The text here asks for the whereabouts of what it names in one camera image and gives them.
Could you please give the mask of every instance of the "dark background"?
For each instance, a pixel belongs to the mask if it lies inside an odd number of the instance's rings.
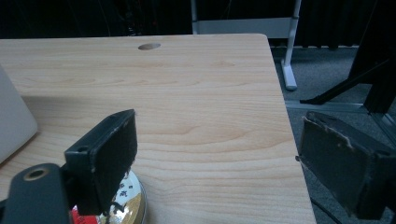
[[[294,0],[196,2],[198,20],[289,17],[294,7]],[[359,45],[374,3],[303,0],[296,45]],[[190,0],[0,0],[0,38],[188,34]]]

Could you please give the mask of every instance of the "desk surface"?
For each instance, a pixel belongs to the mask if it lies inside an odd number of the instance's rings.
[[[140,50],[146,43],[157,49]],[[148,223],[313,223],[264,35],[0,40],[39,131],[0,166],[0,199],[29,166],[134,108]]]

